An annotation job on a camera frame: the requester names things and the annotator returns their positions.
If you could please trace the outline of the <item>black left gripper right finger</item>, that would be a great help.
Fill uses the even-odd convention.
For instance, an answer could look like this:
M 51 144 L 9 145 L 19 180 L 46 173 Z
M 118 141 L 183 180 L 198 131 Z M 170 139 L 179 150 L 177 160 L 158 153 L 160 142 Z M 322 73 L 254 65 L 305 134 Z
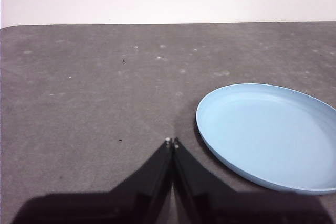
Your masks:
M 312 196 L 280 192 L 239 193 L 208 171 L 175 138 L 174 186 L 191 223 L 328 223 Z

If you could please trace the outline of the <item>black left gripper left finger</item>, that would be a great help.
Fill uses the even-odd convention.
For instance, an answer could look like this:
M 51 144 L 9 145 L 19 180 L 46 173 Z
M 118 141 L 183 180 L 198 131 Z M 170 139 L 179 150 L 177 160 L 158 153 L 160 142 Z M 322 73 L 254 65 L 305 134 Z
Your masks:
M 13 223 L 155 223 L 171 188 L 172 156 L 172 141 L 167 139 L 114 189 L 32 198 Z

